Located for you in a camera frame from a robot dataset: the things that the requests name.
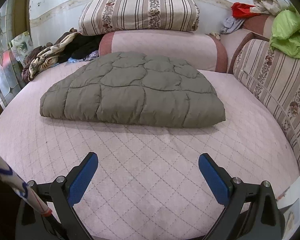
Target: red cloth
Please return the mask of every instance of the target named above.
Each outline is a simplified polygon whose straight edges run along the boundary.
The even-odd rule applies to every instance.
[[[251,13],[251,7],[254,7],[254,5],[236,2],[231,6],[232,16],[234,18],[250,18],[252,16],[260,15],[260,13]]]

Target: gray comforter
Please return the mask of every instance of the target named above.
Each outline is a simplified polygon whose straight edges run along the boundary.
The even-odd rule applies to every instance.
[[[116,52],[99,57],[42,96],[44,117],[166,127],[226,120],[210,82],[185,60]]]

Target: diamond pattern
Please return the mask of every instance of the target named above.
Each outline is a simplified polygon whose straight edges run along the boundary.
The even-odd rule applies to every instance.
[[[198,169],[208,152],[231,176],[272,183],[279,196],[299,176],[276,120],[233,75],[203,72],[224,103],[226,121],[173,129],[48,119],[40,97],[84,63],[39,74],[0,116],[0,155],[26,181],[51,182],[96,152],[99,167],[74,209],[106,239],[189,239],[208,232],[220,206]]]

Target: striped cushion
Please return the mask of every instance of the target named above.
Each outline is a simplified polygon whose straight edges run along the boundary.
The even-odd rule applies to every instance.
[[[93,0],[82,11],[79,30],[86,36],[137,29],[189,32],[198,24],[193,0]]]
[[[253,39],[238,54],[234,75],[277,120],[300,168],[300,59]]]

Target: blue gripper pad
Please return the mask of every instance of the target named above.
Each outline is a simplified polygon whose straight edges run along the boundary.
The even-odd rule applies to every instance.
[[[85,163],[85,165],[81,168],[77,177],[73,180],[73,182],[71,183],[71,185],[69,187],[68,203],[71,207],[74,204],[80,202],[94,173],[96,172],[96,170],[98,168],[98,156],[95,153],[89,153],[89,155],[91,155],[90,158]]]
[[[229,189],[204,154],[199,157],[199,169],[217,202],[220,205],[227,206],[230,201]]]

